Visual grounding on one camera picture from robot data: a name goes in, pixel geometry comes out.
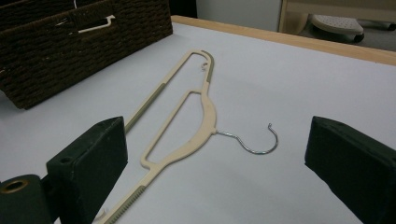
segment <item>wooden table edge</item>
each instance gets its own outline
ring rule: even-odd
[[[172,22],[220,31],[233,35],[243,35],[252,38],[268,40],[280,44],[291,45],[304,49],[313,49],[349,58],[360,59],[373,63],[396,65],[396,52],[382,49],[370,49],[360,46],[335,43],[297,35],[287,35],[271,31],[226,24],[216,21],[205,21],[181,16],[172,16]]]

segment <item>metal hook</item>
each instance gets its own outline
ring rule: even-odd
[[[219,133],[219,134],[224,135],[224,136],[227,136],[227,137],[232,137],[232,138],[238,140],[239,144],[241,144],[241,146],[242,146],[246,151],[248,151],[248,152],[250,152],[250,153],[253,153],[253,154],[255,154],[255,155],[265,155],[265,154],[268,154],[268,153],[274,151],[274,150],[276,149],[276,147],[277,147],[277,144],[278,144],[277,134],[276,134],[276,132],[274,131],[274,129],[271,128],[271,126],[272,126],[272,124],[269,123],[269,124],[268,124],[268,130],[270,130],[271,133],[274,134],[276,142],[275,142],[275,145],[274,145],[271,149],[266,150],[266,151],[255,151],[255,150],[252,150],[251,148],[247,147],[247,145],[245,145],[244,142],[242,142],[241,138],[238,137],[238,136],[235,135],[235,134],[232,134],[232,133],[225,133],[225,132],[220,132],[220,131],[216,131],[216,133]]]

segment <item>white table surface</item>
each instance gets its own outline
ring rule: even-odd
[[[30,110],[0,100],[0,180],[43,177],[46,162],[94,123],[128,119],[190,49],[215,58],[209,97],[217,128],[195,154],[166,168],[119,223],[361,223],[304,165],[311,119],[342,121],[396,148],[396,67],[174,23],[174,34],[114,63]],[[111,207],[147,170],[139,158],[181,94],[202,84],[194,56],[127,134],[129,163],[104,207]],[[150,158],[184,144],[202,118],[198,95],[182,107]]]

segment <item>foam pad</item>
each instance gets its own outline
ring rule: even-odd
[[[365,224],[396,223],[396,151],[344,123],[313,117],[305,165]]]
[[[48,161],[62,223],[92,223],[127,162],[122,117],[93,125]]]

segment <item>beige plastic hanger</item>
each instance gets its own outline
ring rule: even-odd
[[[140,163],[143,167],[149,169],[149,172],[140,180],[136,186],[131,189],[131,191],[121,199],[116,206],[103,218],[100,222],[102,224],[115,223],[122,214],[134,203],[134,201],[145,191],[146,187],[151,183],[151,181],[169,164],[182,160],[192,153],[197,151],[204,143],[207,142],[209,137],[212,134],[220,133],[223,135],[231,136],[239,141],[239,143],[247,149],[240,138],[234,134],[218,132],[216,130],[216,109],[213,105],[212,101],[208,97],[209,84],[212,78],[212,72],[214,67],[214,59],[213,57],[206,51],[203,50],[191,50],[186,53],[183,58],[177,63],[177,65],[166,75],[163,81],[158,85],[158,87],[151,93],[149,98],[143,103],[139,109],[132,115],[132,117],[128,120],[125,125],[125,132],[128,133],[130,129],[136,124],[136,122],[140,119],[140,117],[145,113],[145,111],[149,108],[149,106],[156,100],[156,98],[161,94],[161,92],[166,87],[167,83],[172,79],[172,77],[177,73],[177,71],[183,66],[183,64],[190,58],[191,55],[198,54],[206,58],[205,68],[209,68],[205,70],[205,81],[203,87],[200,90],[189,90],[187,91],[173,112],[169,115],[161,129],[156,134],[155,138],[149,144],[149,146],[144,151],[142,157],[140,158]],[[148,161],[148,156],[152,149],[154,149],[155,145],[160,140],[161,136],[171,123],[172,119],[175,117],[176,113],[186,102],[187,98],[190,94],[200,94],[201,95],[201,103],[202,108],[204,110],[204,117],[201,123],[199,130],[195,133],[195,135],[190,139],[187,143],[185,143],[180,148],[176,149],[169,155],[167,155],[164,159],[159,161],[158,163]],[[266,154],[273,151],[277,146],[277,135],[274,130],[271,129],[271,124],[269,125],[269,129],[274,133],[276,137],[276,145],[270,150],[264,152],[257,152],[254,150],[250,150],[251,153],[254,154]]]

